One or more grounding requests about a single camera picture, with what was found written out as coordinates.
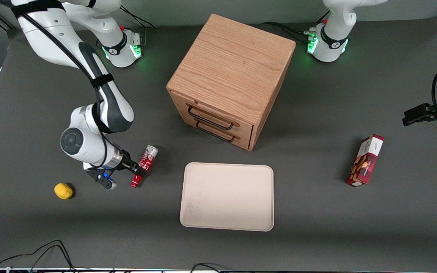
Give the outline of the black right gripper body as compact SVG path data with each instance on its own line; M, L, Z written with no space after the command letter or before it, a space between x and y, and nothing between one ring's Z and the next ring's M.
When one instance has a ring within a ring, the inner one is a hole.
M120 150L120 153L123 157L118 165L118 170L121 171L126 169L135 172L137 169L137 163L131 159L130 154L126 150Z

